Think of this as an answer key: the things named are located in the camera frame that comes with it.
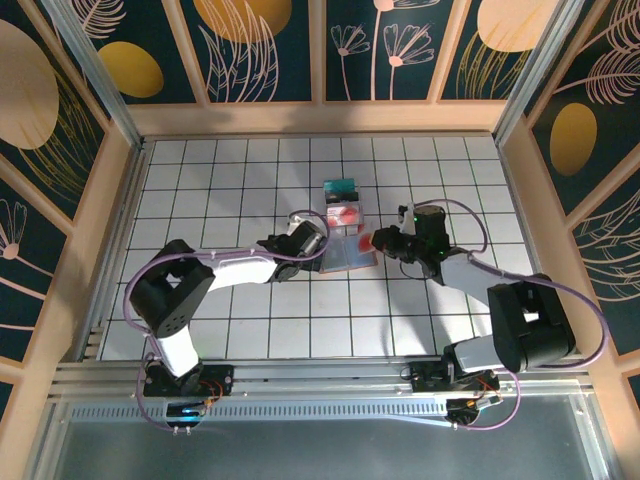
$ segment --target flower illustration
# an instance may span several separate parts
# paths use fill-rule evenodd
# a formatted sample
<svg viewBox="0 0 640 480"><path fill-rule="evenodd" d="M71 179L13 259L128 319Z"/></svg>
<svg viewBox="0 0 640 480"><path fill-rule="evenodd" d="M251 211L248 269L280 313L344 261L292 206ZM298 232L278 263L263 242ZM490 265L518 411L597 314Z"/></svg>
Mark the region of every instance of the flower illustration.
<svg viewBox="0 0 640 480"><path fill-rule="evenodd" d="M416 27L408 25L398 37L398 25L384 28L384 46L392 67L415 65L433 60L433 48L427 48L431 43L429 26Z"/></svg>
<svg viewBox="0 0 640 480"><path fill-rule="evenodd" d="M340 25L331 27L331 38L333 38L333 43L341 57L363 53L371 48L371 44L364 41L366 34L362 30L362 25L357 27L349 25L345 27L344 31Z"/></svg>
<svg viewBox="0 0 640 480"><path fill-rule="evenodd" d="M52 273L28 262L20 256L20 242L22 241L26 224L27 207L22 205L20 202L15 202L12 211L9 207L9 202L4 198L0 199L0 259L7 261L18 260L27 267L49 277L53 277ZM19 285L4 277L0 277L0 284L6 285L9 288L13 288L14 290L30 295L39 300L44 300L45 298L42 293L31 290L23 285Z"/></svg>
<svg viewBox="0 0 640 480"><path fill-rule="evenodd" d="M430 7L440 0L373 0L375 7L381 12L389 12L401 8Z"/></svg>

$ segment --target decorative wallpaper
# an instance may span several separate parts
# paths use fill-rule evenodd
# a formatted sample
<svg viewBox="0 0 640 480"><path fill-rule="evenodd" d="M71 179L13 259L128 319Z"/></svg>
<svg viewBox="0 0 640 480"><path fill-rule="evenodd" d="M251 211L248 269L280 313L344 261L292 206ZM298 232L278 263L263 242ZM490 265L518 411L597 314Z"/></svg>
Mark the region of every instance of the decorative wallpaper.
<svg viewBox="0 0 640 480"><path fill-rule="evenodd" d="M614 0L533 126L565 213L640 142L640 0Z"/></svg>
<svg viewBox="0 0 640 480"><path fill-rule="evenodd" d="M506 100L557 0L472 0L444 100Z"/></svg>
<svg viewBox="0 0 640 480"><path fill-rule="evenodd" d="M640 170L573 236L618 353L640 348Z"/></svg>
<svg viewBox="0 0 640 480"><path fill-rule="evenodd" d="M181 0L213 103L311 100L307 0Z"/></svg>
<svg viewBox="0 0 640 480"><path fill-rule="evenodd" d="M575 38L576 34L582 27L582 24L584 23L585 18L591 11L591 7L593 7L595 2L596 0L584 0L584 3L582 4L582 10L580 10L580 14L576 19L576 23L574 23L573 27L571 27L571 30L567 34L567 37L565 38L565 41L562 44L562 47L560 47L560 51L558 52L556 59L551 64L551 67L547 69L547 72L542 78L542 80L540 81L540 84L536 88L535 92L533 92L533 95L531 96L529 103L527 103L527 106L524 109L524 114L526 116L529 116L529 113L531 113L531 110L533 110L533 107L535 107L536 103L538 103L538 98L540 98L540 94L542 94L542 91L547 86L547 82L549 78L551 77L551 75L553 75L553 73L558 68L558 65L562 61L562 57L564 57L564 54L567 52L567 49L569 48L571 41Z"/></svg>
<svg viewBox="0 0 640 480"><path fill-rule="evenodd" d="M17 2L0 38L0 156L73 218L104 131Z"/></svg>
<svg viewBox="0 0 640 480"><path fill-rule="evenodd" d="M65 240L0 180L0 356L23 360Z"/></svg>
<svg viewBox="0 0 640 480"><path fill-rule="evenodd" d="M195 102L161 1L69 3L125 103Z"/></svg>
<svg viewBox="0 0 640 480"><path fill-rule="evenodd" d="M10 383L0 382L0 424L2 423L4 411L6 410L7 404L9 403L11 390L13 390L13 385L11 385Z"/></svg>
<svg viewBox="0 0 640 480"><path fill-rule="evenodd" d="M326 100L424 100L451 1L328 0Z"/></svg>

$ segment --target white tile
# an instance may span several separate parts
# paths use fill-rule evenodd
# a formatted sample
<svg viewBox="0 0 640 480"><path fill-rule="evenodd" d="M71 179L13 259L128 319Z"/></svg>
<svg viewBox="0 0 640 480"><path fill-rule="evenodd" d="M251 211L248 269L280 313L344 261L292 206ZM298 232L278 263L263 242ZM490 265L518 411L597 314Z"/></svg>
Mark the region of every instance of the white tile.
<svg viewBox="0 0 640 480"><path fill-rule="evenodd" d="M380 213L391 215L398 213L400 205L411 202L411 190L409 187L380 187L378 188L380 199Z"/></svg>
<svg viewBox="0 0 640 480"><path fill-rule="evenodd" d="M408 162L411 185L442 185L440 167L436 160Z"/></svg>
<svg viewBox="0 0 640 480"><path fill-rule="evenodd" d="M233 287L231 318L269 318L271 284L243 283Z"/></svg>
<svg viewBox="0 0 640 480"><path fill-rule="evenodd" d="M212 170L213 164L210 163L187 163L182 165L178 188L208 190L211 184Z"/></svg>
<svg viewBox="0 0 640 480"><path fill-rule="evenodd" d="M278 188L295 187L306 188L309 186L309 163L279 163L278 164Z"/></svg>
<svg viewBox="0 0 640 480"><path fill-rule="evenodd" d="M211 188L242 188L244 164L216 163L213 167Z"/></svg>
<svg viewBox="0 0 640 480"><path fill-rule="evenodd" d="M169 219L138 219L133 227L129 248L162 248L167 239Z"/></svg>
<svg viewBox="0 0 640 480"><path fill-rule="evenodd" d="M405 275L402 274L402 271L400 271L400 265L402 265L402 269L407 275L414 278L424 278L424 273L422 273L422 267L417 262L406 264L406 263L401 263L399 260L396 260L393 258L385 258L385 261L387 262L387 278L389 279L400 280L400 279L407 278ZM422 287L425 292L424 294L426 295L427 291L424 289L424 284L422 285Z"/></svg>
<svg viewBox="0 0 640 480"><path fill-rule="evenodd" d="M413 195L414 203L445 198L443 187L411 187L411 194Z"/></svg>
<svg viewBox="0 0 640 480"><path fill-rule="evenodd" d="M489 307L480 300L467 295L467 302L469 303L469 312L474 313L489 313Z"/></svg>
<svg viewBox="0 0 640 480"><path fill-rule="evenodd" d="M192 320L189 331L193 347L205 360L225 358L227 350L228 320Z"/></svg>
<svg viewBox="0 0 640 480"><path fill-rule="evenodd" d="M251 217L240 219L240 235L238 246L248 247L258 240L266 240L273 234L275 220L273 217Z"/></svg>
<svg viewBox="0 0 640 480"><path fill-rule="evenodd" d="M469 158L474 160L488 160L498 157L498 150L491 136L465 137Z"/></svg>
<svg viewBox="0 0 640 480"><path fill-rule="evenodd" d="M520 224L515 214L488 213L485 215L489 237L494 243L523 243Z"/></svg>
<svg viewBox="0 0 640 480"><path fill-rule="evenodd" d="M436 137L436 152L440 160L466 160L467 148L461 137Z"/></svg>
<svg viewBox="0 0 640 480"><path fill-rule="evenodd" d="M482 230L472 215L451 215L453 236L458 245L482 243Z"/></svg>
<svg viewBox="0 0 640 480"><path fill-rule="evenodd" d="M324 198L324 189L311 188L310 191L310 208L318 213L325 214L327 212L327 203Z"/></svg>
<svg viewBox="0 0 640 480"><path fill-rule="evenodd" d="M279 162L308 162L309 139L308 138L281 138Z"/></svg>
<svg viewBox="0 0 640 480"><path fill-rule="evenodd" d="M344 162L342 164L344 178L353 178L358 187L376 186L376 169L373 162Z"/></svg>
<svg viewBox="0 0 640 480"><path fill-rule="evenodd" d="M514 212L513 201L509 188L505 186L478 187L482 209L487 213L508 213Z"/></svg>
<svg viewBox="0 0 640 480"><path fill-rule="evenodd" d="M358 317L351 320L353 355L391 357L393 340L389 317Z"/></svg>
<svg viewBox="0 0 640 480"><path fill-rule="evenodd" d="M360 196L360 207L364 215L373 215L380 213L378 205L378 190L375 187L358 188Z"/></svg>
<svg viewBox="0 0 640 480"><path fill-rule="evenodd" d="M204 296L193 318L225 318L231 315L231 288L218 288Z"/></svg>
<svg viewBox="0 0 640 480"><path fill-rule="evenodd" d="M273 188L245 190L242 195L243 217L268 217L276 211L276 191Z"/></svg>
<svg viewBox="0 0 640 480"><path fill-rule="evenodd" d="M233 248L238 242L239 218L207 218L202 248Z"/></svg>
<svg viewBox="0 0 640 480"><path fill-rule="evenodd" d="M122 304L124 302L124 291L127 288L125 283L118 285L118 294L113 302L113 312L111 318L114 320L124 320L124 313L122 312ZM131 318L134 320L140 320L141 317L133 309L133 306L129 305L129 312L131 312Z"/></svg>
<svg viewBox="0 0 640 480"><path fill-rule="evenodd" d="M335 162L342 160L339 138L312 138L311 161Z"/></svg>
<svg viewBox="0 0 640 480"><path fill-rule="evenodd" d="M348 318L311 319L311 356L351 356L351 324Z"/></svg>
<svg viewBox="0 0 640 480"><path fill-rule="evenodd" d="M419 280L389 280L391 315L428 315L429 301L424 282Z"/></svg>
<svg viewBox="0 0 640 480"><path fill-rule="evenodd" d="M308 317L309 284L306 282L274 283L271 295L272 317Z"/></svg>
<svg viewBox="0 0 640 480"><path fill-rule="evenodd" d="M431 317L436 339L436 353L442 355L444 347L473 338L469 315L443 315Z"/></svg>
<svg viewBox="0 0 640 480"><path fill-rule="evenodd" d="M182 163L184 144L184 140L156 142L155 147L153 148L151 163L154 165L159 163Z"/></svg>
<svg viewBox="0 0 640 480"><path fill-rule="evenodd" d="M445 185L475 185L471 166L466 161L439 162Z"/></svg>
<svg viewBox="0 0 640 480"><path fill-rule="evenodd" d="M392 317L396 355L435 355L431 317Z"/></svg>
<svg viewBox="0 0 640 480"><path fill-rule="evenodd" d="M138 218L162 218L171 216L173 190L149 190L142 192Z"/></svg>
<svg viewBox="0 0 640 480"><path fill-rule="evenodd" d="M130 281L133 276L140 271L153 257L158 254L158 250L129 250L124 261L121 282Z"/></svg>
<svg viewBox="0 0 640 480"><path fill-rule="evenodd" d="M341 317L349 315L347 281L311 282L311 317Z"/></svg>
<svg viewBox="0 0 640 480"><path fill-rule="evenodd" d="M218 140L216 163L244 163L246 157L246 140Z"/></svg>
<svg viewBox="0 0 640 480"><path fill-rule="evenodd" d="M405 137L404 150L407 160L436 160L436 149L431 137Z"/></svg>
<svg viewBox="0 0 640 480"><path fill-rule="evenodd" d="M507 180L499 160L471 160L473 175L478 185L506 185Z"/></svg>
<svg viewBox="0 0 640 480"><path fill-rule="evenodd" d="M471 324L476 337L491 335L491 315L471 315Z"/></svg>
<svg viewBox="0 0 640 480"><path fill-rule="evenodd" d="M466 295L461 290L443 287L434 281L428 281L427 294L429 295L431 315L469 313Z"/></svg>
<svg viewBox="0 0 640 480"><path fill-rule="evenodd" d="M378 185L409 185L407 164L376 161L376 179L378 180Z"/></svg>
<svg viewBox="0 0 640 480"><path fill-rule="evenodd" d="M102 360L140 360L144 336L126 322L109 322Z"/></svg>
<svg viewBox="0 0 640 480"><path fill-rule="evenodd" d="M244 174L245 188L276 188L277 163L248 163Z"/></svg>
<svg viewBox="0 0 640 480"><path fill-rule="evenodd" d="M308 318L274 318L269 335L269 358L308 358Z"/></svg>
<svg viewBox="0 0 640 480"><path fill-rule="evenodd" d="M168 242L182 239L194 250L200 248L204 218L172 218L169 224Z"/></svg>
<svg viewBox="0 0 640 480"><path fill-rule="evenodd" d="M256 138L249 140L247 162L277 162L278 139Z"/></svg>
<svg viewBox="0 0 640 480"><path fill-rule="evenodd" d="M178 190L171 216L204 217L208 200L208 190Z"/></svg>
<svg viewBox="0 0 640 480"><path fill-rule="evenodd" d="M404 160L402 138L378 137L373 139L376 160Z"/></svg>
<svg viewBox="0 0 640 480"><path fill-rule="evenodd" d="M309 208L309 190L306 188L279 188L276 194L276 215L289 215Z"/></svg>
<svg viewBox="0 0 640 480"><path fill-rule="evenodd" d="M207 206L207 217L239 217L242 190L211 190Z"/></svg>
<svg viewBox="0 0 640 480"><path fill-rule="evenodd" d="M358 280L349 285L351 315L389 315L387 282L383 280Z"/></svg>
<svg viewBox="0 0 640 480"><path fill-rule="evenodd" d="M524 244L494 245L493 251L496 255L498 268L521 275L533 273L529 254Z"/></svg>
<svg viewBox="0 0 640 480"><path fill-rule="evenodd" d="M267 358L269 320L231 320L227 358Z"/></svg>
<svg viewBox="0 0 640 480"><path fill-rule="evenodd" d="M373 146L370 138L343 138L343 160L373 160Z"/></svg>
<svg viewBox="0 0 640 480"><path fill-rule="evenodd" d="M213 163L216 140L188 140L183 163Z"/></svg>
<svg viewBox="0 0 640 480"><path fill-rule="evenodd" d="M465 204L472 211L476 213L482 212L482 207L480 206L480 197L478 197L478 189L473 187L444 187L445 193L447 194L447 198L451 200L456 200L460 203ZM447 203L446 207L449 208L450 213L468 213L462 207L454 205L453 203Z"/></svg>
<svg viewBox="0 0 640 480"><path fill-rule="evenodd" d="M341 162L314 162L311 164L311 186L324 187L325 180L342 178Z"/></svg>
<svg viewBox="0 0 640 480"><path fill-rule="evenodd" d="M380 253L376 253L376 258L378 264L375 266L349 270L349 280L384 280L387 277L384 258Z"/></svg>
<svg viewBox="0 0 640 480"><path fill-rule="evenodd" d="M174 190L178 185L180 165L151 165L145 190Z"/></svg>

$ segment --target red object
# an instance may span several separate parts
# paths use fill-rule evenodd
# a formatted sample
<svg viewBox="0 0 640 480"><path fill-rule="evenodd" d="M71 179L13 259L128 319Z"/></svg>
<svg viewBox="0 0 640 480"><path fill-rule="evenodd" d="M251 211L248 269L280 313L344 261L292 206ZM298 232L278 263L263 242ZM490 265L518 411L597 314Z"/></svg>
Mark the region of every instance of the red object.
<svg viewBox="0 0 640 480"><path fill-rule="evenodd" d="M371 237L370 233L365 233L358 240L358 251L360 253L367 253L374 249L373 245L371 245Z"/></svg>
<svg viewBox="0 0 640 480"><path fill-rule="evenodd" d="M358 210L353 207L347 207L340 212L340 220L345 225L354 225L358 223Z"/></svg>

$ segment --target white grid floor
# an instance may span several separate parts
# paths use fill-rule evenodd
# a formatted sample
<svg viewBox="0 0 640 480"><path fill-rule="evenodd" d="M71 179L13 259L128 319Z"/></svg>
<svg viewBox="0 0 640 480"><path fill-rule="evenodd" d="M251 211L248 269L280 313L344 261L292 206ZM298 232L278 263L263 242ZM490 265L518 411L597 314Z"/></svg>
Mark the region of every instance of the white grid floor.
<svg viewBox="0 0 640 480"><path fill-rule="evenodd" d="M514 206L490 137L281 138L157 142L98 358L132 360L148 346L122 315L126 282L166 242L246 246L284 233L293 210L323 211L327 179L356 179L367 224L396 223L398 205L459 200L482 213L491 248L482 257L531 273ZM471 215L450 213L452 243L481 240ZM204 359L318 358L441 353L490 333L488 309L434 282L407 279L396 261L282 284L207 295L191 322ZM421 276L408 266L409 275Z"/></svg>

